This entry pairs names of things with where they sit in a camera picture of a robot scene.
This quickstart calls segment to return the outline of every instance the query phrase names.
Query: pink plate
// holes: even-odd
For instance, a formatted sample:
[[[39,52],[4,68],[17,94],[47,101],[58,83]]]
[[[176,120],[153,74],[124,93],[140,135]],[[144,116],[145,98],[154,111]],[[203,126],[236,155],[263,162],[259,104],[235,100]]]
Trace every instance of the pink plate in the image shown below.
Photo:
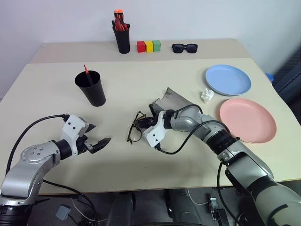
[[[277,131],[273,116],[264,107],[243,98],[225,101],[220,117],[234,136],[249,143],[268,142]]]

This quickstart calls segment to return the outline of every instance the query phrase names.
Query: beige table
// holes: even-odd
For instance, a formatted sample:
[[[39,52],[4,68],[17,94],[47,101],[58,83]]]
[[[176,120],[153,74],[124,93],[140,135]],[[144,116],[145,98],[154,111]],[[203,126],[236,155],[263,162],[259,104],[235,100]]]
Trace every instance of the beige table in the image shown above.
[[[91,106],[74,84],[74,78],[83,70],[84,63],[90,70],[101,74],[107,98],[102,107]],[[252,88],[241,97],[258,102],[275,118],[277,134],[272,141],[246,145],[270,166],[275,180],[301,178],[301,130],[293,113],[251,58],[230,57],[27,65],[0,103],[0,180],[9,152],[26,126],[44,116],[74,113],[98,125],[88,134],[93,142],[104,137],[112,137],[112,140],[94,155],[84,153],[62,161],[47,174],[46,179],[83,192],[215,186],[219,161],[195,137],[174,156],[150,148],[144,140],[133,145],[126,142],[136,112],[142,110],[151,115],[148,104],[163,97],[167,87],[200,105],[204,113],[218,118],[219,107],[230,97],[215,94],[208,104],[203,104],[199,98],[200,91],[207,87],[204,72],[215,64],[229,64],[245,71],[252,80]],[[62,126],[61,120],[51,119],[33,127],[21,142],[13,165],[24,148],[58,140]],[[162,146],[175,150],[187,135],[170,131]],[[224,174],[221,175],[221,185],[230,185]],[[67,191],[44,184],[40,192]]]

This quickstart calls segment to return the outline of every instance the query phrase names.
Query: yellow block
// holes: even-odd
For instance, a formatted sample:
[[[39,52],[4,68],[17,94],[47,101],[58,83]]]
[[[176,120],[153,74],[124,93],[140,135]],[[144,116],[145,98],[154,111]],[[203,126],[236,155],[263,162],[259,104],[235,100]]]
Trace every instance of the yellow block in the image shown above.
[[[154,51],[154,44],[152,43],[152,41],[145,41],[144,42],[146,45],[146,52],[150,53]]]

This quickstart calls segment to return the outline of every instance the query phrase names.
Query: green block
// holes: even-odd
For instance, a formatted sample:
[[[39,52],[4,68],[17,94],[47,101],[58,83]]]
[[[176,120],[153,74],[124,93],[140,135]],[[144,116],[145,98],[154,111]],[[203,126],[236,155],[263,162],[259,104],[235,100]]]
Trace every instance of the green block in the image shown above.
[[[154,44],[154,52],[159,52],[161,50],[161,42],[159,40],[152,41]]]

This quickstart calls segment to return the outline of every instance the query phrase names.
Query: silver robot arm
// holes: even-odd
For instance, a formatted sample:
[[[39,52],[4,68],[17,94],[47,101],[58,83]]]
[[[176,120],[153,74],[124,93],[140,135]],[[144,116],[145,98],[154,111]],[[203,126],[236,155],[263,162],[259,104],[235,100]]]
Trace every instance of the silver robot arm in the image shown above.
[[[175,113],[161,111],[156,125],[143,132],[150,146],[159,145],[168,129],[191,132],[201,123],[214,120],[195,108]],[[232,137],[226,128],[216,122],[200,126],[194,135],[209,145],[218,159],[227,166],[226,176],[234,187],[252,196],[266,225],[298,226],[301,223],[301,197],[273,180],[270,168],[238,137]]]
[[[95,128],[76,115],[70,115],[62,130],[61,140],[33,145],[22,151],[19,162],[7,173],[0,188],[0,226],[26,225],[36,202],[44,176],[71,156],[88,150],[95,153],[105,147],[110,138],[96,145],[84,135]]]

